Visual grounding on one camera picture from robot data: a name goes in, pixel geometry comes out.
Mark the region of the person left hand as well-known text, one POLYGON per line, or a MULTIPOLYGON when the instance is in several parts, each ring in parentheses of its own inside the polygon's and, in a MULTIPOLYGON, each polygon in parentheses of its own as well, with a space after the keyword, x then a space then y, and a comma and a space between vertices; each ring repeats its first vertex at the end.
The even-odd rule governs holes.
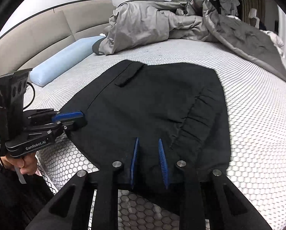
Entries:
POLYGON ((36 153, 29 153, 21 158, 12 158, 10 155, 1 157, 5 168, 15 171, 19 168, 21 174, 33 175, 38 169, 36 153))

